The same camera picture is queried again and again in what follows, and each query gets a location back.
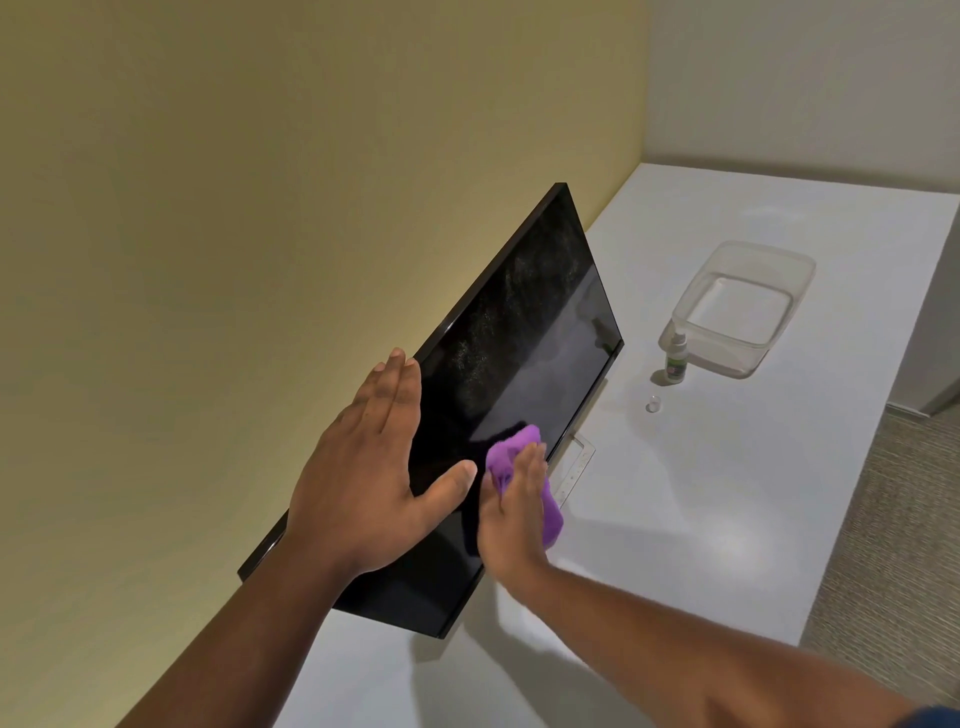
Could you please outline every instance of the baseboard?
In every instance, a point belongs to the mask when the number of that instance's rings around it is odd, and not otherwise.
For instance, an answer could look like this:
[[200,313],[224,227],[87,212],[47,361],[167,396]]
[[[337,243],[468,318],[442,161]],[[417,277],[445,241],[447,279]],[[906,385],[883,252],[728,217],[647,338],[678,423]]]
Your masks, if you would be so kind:
[[920,420],[927,420],[930,417],[928,414],[926,414],[925,412],[921,412],[919,409],[914,409],[913,407],[905,407],[902,404],[897,404],[896,402],[888,401],[887,408],[895,409],[898,412],[903,412],[904,414],[910,415],[912,417],[916,417]]

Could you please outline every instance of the small bottle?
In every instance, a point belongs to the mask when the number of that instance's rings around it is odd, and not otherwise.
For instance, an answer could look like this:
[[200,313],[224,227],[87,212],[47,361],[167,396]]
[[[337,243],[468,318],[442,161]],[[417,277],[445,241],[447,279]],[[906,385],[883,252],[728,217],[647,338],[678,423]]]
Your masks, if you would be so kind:
[[684,380],[687,354],[686,334],[674,333],[670,346],[666,350],[666,367],[663,369],[666,380],[671,384],[678,384]]

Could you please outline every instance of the person's right arm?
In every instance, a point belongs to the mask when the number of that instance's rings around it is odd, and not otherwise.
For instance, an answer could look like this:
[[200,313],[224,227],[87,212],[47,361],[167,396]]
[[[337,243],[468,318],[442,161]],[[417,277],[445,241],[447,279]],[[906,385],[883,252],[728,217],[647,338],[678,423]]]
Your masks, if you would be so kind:
[[541,544],[543,446],[503,497],[484,478],[487,571],[660,728],[887,728],[918,706],[855,670],[553,567]]

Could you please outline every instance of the hand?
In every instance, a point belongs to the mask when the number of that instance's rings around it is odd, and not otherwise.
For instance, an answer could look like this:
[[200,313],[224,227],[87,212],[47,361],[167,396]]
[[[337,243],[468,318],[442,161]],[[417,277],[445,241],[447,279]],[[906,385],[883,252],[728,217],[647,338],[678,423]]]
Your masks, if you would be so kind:
[[477,545],[487,571],[514,597],[530,570],[544,566],[543,501],[546,445],[531,443],[514,460],[514,477],[503,496],[486,473],[480,485]]
[[414,497],[407,464],[419,423],[420,365],[394,349],[307,460],[283,540],[350,580],[387,566],[436,528],[467,495],[477,467],[462,460]]

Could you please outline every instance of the person's left hand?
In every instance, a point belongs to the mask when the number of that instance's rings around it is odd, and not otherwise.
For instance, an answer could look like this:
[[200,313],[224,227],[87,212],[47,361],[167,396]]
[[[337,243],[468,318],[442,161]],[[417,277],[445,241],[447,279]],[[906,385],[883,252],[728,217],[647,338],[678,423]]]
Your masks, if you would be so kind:
[[407,462],[420,423],[420,365],[394,349],[377,364],[307,460],[284,541],[345,579],[392,563],[456,508],[477,466],[462,460],[419,497]]

